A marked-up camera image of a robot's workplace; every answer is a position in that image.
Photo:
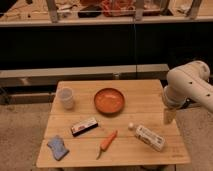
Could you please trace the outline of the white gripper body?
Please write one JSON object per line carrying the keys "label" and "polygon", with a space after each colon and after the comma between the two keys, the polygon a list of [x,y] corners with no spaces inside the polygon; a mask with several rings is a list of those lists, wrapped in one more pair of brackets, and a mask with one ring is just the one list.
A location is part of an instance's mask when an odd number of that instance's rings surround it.
{"label": "white gripper body", "polygon": [[170,109],[181,108],[185,104],[186,99],[187,97],[183,93],[170,85],[165,86],[163,89],[163,103]]}

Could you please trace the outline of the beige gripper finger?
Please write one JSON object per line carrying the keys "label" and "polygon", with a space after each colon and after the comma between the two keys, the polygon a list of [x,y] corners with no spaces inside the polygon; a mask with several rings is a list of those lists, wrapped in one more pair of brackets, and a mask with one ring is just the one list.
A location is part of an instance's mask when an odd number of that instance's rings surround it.
{"label": "beige gripper finger", "polygon": [[175,109],[168,109],[164,110],[164,124],[168,125],[173,122],[176,117],[176,110]]}

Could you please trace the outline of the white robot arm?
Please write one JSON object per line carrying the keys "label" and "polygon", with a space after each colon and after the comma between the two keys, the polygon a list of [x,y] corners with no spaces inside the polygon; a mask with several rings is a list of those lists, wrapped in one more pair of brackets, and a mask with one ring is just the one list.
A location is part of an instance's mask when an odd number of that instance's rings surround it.
{"label": "white robot arm", "polygon": [[168,71],[162,101],[164,123],[171,124],[176,111],[191,99],[213,113],[213,85],[208,83],[210,68],[203,61],[192,61]]}

